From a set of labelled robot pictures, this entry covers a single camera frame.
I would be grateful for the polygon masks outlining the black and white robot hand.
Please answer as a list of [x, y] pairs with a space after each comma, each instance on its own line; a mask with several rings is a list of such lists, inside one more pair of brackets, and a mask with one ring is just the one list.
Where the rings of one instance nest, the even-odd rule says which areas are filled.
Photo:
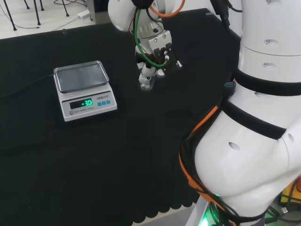
[[151, 22], [135, 29], [136, 58], [141, 78], [151, 79], [151, 73], [163, 78], [180, 70], [182, 64], [174, 51], [169, 30], [160, 23]]

